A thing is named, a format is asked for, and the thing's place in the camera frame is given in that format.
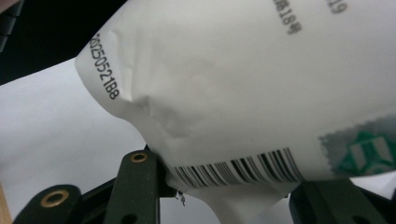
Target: white plastic bag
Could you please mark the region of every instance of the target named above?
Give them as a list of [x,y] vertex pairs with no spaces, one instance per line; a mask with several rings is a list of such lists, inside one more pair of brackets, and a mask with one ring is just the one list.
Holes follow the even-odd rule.
[[168,184],[242,223],[302,180],[396,161],[394,1],[127,2],[77,58]]

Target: black plastic part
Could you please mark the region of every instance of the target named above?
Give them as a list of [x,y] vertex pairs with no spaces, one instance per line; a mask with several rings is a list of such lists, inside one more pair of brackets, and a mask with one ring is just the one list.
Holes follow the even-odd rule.
[[113,190],[116,179],[107,181],[105,184],[92,189],[82,195],[84,224],[103,223],[106,214],[108,201],[110,200],[111,191]]
[[289,206],[295,224],[388,223],[349,179],[304,182]]
[[393,191],[392,198],[390,199],[393,203],[396,203],[396,189]]
[[20,0],[19,2],[15,3],[12,7],[4,11],[4,14],[17,17],[21,14],[22,6],[23,6],[23,0]]
[[[56,191],[68,192],[66,199],[53,207],[43,207],[46,195]],[[18,214],[14,224],[76,224],[82,219],[82,200],[78,188],[71,185],[57,185],[38,193]]]
[[0,53],[0,85],[76,57],[125,1],[25,0]]
[[3,51],[6,43],[7,43],[7,37],[5,35],[0,35],[0,52]]
[[[151,151],[148,145],[145,146],[143,150]],[[177,191],[175,189],[170,188],[166,184],[166,166],[163,165],[161,158],[158,157],[158,188],[161,198],[173,198],[177,195]]]
[[14,27],[16,18],[7,14],[0,15],[0,35],[10,35],[12,27]]
[[157,169],[158,160],[151,151],[134,151],[124,156],[107,206],[105,224],[159,223]]
[[396,223],[396,203],[394,201],[381,197],[367,189],[359,189],[388,223]]

